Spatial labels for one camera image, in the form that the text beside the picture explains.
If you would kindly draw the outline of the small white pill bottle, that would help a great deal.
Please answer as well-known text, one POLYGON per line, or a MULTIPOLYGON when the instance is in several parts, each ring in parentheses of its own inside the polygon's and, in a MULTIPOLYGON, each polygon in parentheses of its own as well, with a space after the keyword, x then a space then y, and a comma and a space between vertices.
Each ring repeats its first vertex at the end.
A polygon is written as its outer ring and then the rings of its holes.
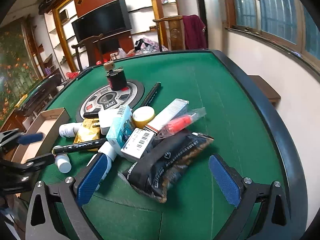
POLYGON ((61 173, 68 173, 72 169, 70 159, 66 154, 56 155, 55 165, 61 173))

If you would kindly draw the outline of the black marker yellow cap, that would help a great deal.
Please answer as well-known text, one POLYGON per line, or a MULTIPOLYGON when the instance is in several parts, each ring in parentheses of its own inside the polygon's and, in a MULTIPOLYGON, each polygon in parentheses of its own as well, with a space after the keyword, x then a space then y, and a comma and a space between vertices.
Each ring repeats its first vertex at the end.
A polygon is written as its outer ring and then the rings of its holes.
POLYGON ((103 146, 105 142, 107 142, 106 138, 100 138, 100 139, 79 142, 76 144, 70 144, 65 146, 54 146, 52 149, 52 154, 59 155, 59 154, 65 154, 65 153, 99 149, 101 146, 103 146))

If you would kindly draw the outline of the white pill bottle red label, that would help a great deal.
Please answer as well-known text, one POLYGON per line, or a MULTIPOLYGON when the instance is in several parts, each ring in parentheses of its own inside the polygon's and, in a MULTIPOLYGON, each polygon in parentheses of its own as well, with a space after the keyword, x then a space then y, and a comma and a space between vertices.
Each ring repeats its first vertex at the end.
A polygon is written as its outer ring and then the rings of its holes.
POLYGON ((106 171, 105 171, 105 173, 104 173, 101 181, 99 182, 97 188, 95 189, 95 191, 98 191, 98 189, 99 189, 99 187, 100 187, 100 184, 103 182, 103 180, 104 180, 104 179, 106 178, 106 176, 108 175, 108 173, 109 173, 109 171, 110 171, 110 169, 111 169, 111 167, 112 167, 112 163, 113 163, 113 161, 115 160, 117 154, 116 154, 115 150, 113 149, 113 147, 110 145, 110 143, 109 143, 108 141, 105 142, 105 143, 103 144, 103 146, 101 146, 99 149, 96 149, 96 150, 98 150, 97 153, 103 153, 104 155, 106 155, 106 156, 107 156, 107 160, 108 160, 107 169, 106 169, 106 171))

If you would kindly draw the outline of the white bottle green label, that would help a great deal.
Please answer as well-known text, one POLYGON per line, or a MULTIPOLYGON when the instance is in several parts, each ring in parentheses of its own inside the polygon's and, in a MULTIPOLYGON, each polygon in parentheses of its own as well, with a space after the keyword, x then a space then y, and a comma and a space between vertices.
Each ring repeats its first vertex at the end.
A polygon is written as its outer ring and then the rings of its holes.
POLYGON ((71 122, 67 124, 60 125, 59 135, 63 138, 74 138, 76 137, 82 123, 81 122, 71 122))

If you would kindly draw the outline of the yellow snack packet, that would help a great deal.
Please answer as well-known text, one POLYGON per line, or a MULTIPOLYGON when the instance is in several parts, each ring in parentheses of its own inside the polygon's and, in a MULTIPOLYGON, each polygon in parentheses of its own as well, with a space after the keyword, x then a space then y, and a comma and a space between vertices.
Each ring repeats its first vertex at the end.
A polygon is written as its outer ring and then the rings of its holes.
POLYGON ((97 140, 100 138, 99 119, 84 119, 74 139, 74 143, 97 140))

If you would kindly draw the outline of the black snack pouch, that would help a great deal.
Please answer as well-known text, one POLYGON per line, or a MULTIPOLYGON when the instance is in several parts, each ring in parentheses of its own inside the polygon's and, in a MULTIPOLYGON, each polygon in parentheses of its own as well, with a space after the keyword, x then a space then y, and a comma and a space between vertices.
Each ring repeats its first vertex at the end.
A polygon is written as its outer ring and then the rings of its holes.
POLYGON ((163 139, 150 153, 119 174, 138 194, 165 203, 168 189, 214 138, 183 129, 163 139))

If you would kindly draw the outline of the teal white tissue pack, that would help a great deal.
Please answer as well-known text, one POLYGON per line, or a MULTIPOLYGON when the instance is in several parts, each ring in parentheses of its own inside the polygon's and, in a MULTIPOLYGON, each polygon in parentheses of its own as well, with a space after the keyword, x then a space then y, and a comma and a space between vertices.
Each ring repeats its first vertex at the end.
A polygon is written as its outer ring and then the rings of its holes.
POLYGON ((128 105, 122 105, 115 109, 115 111, 116 113, 113 115, 112 123, 106 135, 106 139, 115 152, 123 157, 121 149, 134 131, 135 125, 132 121, 132 112, 128 105))

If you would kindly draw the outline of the white power adapter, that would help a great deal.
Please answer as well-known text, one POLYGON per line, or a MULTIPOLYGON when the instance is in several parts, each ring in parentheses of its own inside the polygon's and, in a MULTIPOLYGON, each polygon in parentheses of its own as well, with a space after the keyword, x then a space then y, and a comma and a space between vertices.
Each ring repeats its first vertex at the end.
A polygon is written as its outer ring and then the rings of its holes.
POLYGON ((98 112, 98 122, 94 122, 93 123, 93 127, 100 128, 100 133, 102 135, 107 135, 108 130, 110 129, 110 127, 113 124, 113 121, 117 115, 118 109, 114 108, 114 109, 106 109, 106 110, 100 110, 98 112))

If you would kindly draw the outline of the red item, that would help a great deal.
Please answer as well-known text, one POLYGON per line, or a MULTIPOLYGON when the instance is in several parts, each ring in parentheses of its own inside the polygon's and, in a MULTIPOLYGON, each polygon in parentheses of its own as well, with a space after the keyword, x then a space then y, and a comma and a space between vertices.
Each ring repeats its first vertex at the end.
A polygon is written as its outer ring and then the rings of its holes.
POLYGON ((200 118, 204 117, 206 114, 206 109, 202 107, 193 109, 177 118, 173 118, 159 131, 156 138, 158 140, 162 140, 173 136, 181 130, 187 128, 189 125, 193 124, 200 118))

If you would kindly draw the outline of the long white red box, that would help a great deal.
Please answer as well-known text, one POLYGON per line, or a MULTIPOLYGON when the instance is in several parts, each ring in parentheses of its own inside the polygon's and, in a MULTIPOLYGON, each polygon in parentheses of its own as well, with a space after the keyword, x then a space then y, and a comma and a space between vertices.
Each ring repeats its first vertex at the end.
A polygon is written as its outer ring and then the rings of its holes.
POLYGON ((175 99, 159 112, 148 124, 144 130, 158 134, 159 131, 172 119, 177 118, 188 111, 188 100, 175 99))

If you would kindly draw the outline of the black marker green cap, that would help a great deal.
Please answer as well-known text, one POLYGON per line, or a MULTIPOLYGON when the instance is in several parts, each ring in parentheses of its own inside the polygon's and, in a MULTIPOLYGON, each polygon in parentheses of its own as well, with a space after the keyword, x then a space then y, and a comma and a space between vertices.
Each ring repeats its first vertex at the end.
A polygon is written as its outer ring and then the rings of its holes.
POLYGON ((140 107, 150 106, 153 99, 156 97, 157 93, 160 91, 160 89, 161 89, 161 83, 156 82, 155 85, 152 87, 152 89, 148 92, 143 102, 140 104, 140 107))

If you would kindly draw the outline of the white barcode carton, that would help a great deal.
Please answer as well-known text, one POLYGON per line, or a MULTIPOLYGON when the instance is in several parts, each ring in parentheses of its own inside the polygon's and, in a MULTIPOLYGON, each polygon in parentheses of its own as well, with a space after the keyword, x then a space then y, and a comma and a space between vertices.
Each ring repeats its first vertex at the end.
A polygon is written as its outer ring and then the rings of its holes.
POLYGON ((139 161, 148 154, 153 146, 155 133, 143 129, 135 128, 127 142, 121 148, 124 158, 132 163, 139 161))

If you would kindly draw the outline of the black ink bottle with cork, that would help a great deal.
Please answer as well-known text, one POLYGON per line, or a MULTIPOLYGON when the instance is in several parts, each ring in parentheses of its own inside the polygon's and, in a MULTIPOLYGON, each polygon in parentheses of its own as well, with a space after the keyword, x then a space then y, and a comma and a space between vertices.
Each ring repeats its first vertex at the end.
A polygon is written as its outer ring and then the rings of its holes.
POLYGON ((127 86, 127 80, 123 68, 116 68, 114 61, 104 63, 104 68, 107 72, 107 80, 113 91, 122 90, 127 86))

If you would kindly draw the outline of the wooden chair with carved back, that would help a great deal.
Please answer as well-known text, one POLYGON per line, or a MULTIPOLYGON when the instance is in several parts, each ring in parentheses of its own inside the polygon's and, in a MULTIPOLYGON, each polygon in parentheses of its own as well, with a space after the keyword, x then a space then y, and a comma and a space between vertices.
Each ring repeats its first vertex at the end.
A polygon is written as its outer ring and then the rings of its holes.
POLYGON ((165 22, 169 26, 169 40, 170 46, 165 45, 166 48, 171 48, 171 50, 184 50, 184 33, 183 33, 183 16, 169 16, 160 19, 153 19, 156 24, 159 51, 163 51, 163 43, 168 41, 167 29, 165 28, 165 22))

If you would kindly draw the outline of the white standing air conditioner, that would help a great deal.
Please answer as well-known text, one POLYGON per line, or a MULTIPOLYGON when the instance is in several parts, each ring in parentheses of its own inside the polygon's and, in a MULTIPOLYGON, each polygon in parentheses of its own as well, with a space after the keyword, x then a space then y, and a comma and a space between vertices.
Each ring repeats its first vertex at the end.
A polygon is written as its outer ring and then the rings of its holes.
POLYGON ((204 36, 206 39, 206 44, 208 46, 208 30, 207 30, 207 17, 206 17, 206 6, 204 0, 197 0, 198 7, 199 7, 199 13, 200 13, 200 19, 205 25, 204 28, 204 36))

